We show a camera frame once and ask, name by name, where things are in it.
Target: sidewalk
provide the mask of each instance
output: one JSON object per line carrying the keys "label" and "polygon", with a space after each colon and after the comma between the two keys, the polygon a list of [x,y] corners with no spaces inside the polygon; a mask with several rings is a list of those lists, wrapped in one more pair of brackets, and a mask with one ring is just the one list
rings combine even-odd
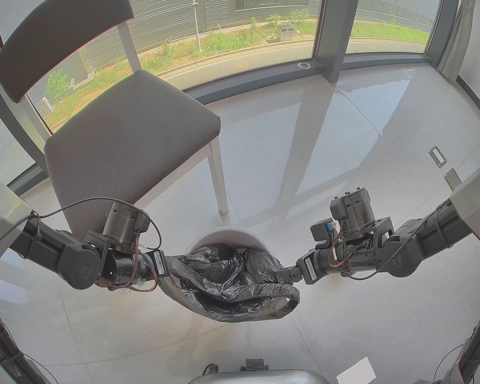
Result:
{"label": "sidewalk", "polygon": [[[424,44],[395,40],[352,39],[347,53],[415,52],[423,53]],[[178,89],[206,83],[217,78],[268,65],[312,57],[313,40],[261,46],[197,61],[182,68],[169,70],[159,77]]]}

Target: chair seat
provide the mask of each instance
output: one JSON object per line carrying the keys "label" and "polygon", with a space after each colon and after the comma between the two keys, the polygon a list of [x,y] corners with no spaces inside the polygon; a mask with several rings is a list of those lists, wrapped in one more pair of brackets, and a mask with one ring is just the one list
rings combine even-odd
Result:
{"label": "chair seat", "polygon": [[[120,81],[71,117],[45,144],[61,206],[96,196],[135,203],[220,133],[220,117],[146,72]],[[65,210],[72,233],[101,232],[108,202]]]}

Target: trash bag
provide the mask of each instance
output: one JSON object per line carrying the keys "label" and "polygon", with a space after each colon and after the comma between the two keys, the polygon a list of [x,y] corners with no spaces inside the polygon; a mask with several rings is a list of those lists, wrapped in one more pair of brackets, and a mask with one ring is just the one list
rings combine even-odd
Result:
{"label": "trash bag", "polygon": [[170,277],[160,288],[173,300],[213,320],[239,323],[281,319],[300,302],[300,291],[279,279],[278,259],[267,252],[215,244],[167,256]]}

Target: chair leg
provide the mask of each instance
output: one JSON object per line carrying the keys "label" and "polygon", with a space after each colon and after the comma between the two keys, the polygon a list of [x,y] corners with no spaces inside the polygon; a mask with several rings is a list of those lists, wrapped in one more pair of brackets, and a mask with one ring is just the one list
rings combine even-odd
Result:
{"label": "chair leg", "polygon": [[222,156],[220,154],[220,141],[218,136],[210,142],[212,153],[208,156],[208,165],[212,174],[213,188],[215,189],[218,210],[221,213],[228,211],[227,191],[223,177]]}

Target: white label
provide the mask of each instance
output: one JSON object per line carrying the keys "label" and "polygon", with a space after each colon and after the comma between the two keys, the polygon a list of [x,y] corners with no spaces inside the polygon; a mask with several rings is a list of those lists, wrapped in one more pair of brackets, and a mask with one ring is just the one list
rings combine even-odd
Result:
{"label": "white label", "polygon": [[348,368],[336,377],[338,384],[368,384],[375,378],[375,372],[368,361],[368,357],[360,360],[353,367]]}
{"label": "white label", "polygon": [[434,148],[434,149],[432,150],[432,152],[433,152],[433,154],[434,154],[435,156],[437,156],[437,159],[438,159],[438,161],[440,162],[440,164],[442,164],[442,163],[445,162],[445,159],[444,159],[443,156],[440,154],[440,152],[438,152],[438,149],[437,149],[437,148]]}
{"label": "white label", "polygon": [[158,268],[158,272],[161,275],[164,275],[165,274],[165,268],[163,267],[162,258],[160,257],[160,252],[159,251],[153,252],[153,256],[155,256],[155,262],[156,262],[156,266]]}
{"label": "white label", "polygon": [[305,259],[305,264],[307,265],[308,272],[310,273],[310,278],[312,281],[314,281],[317,278],[317,274],[315,273],[315,270],[313,269],[312,262],[310,261],[310,258],[307,257]]}

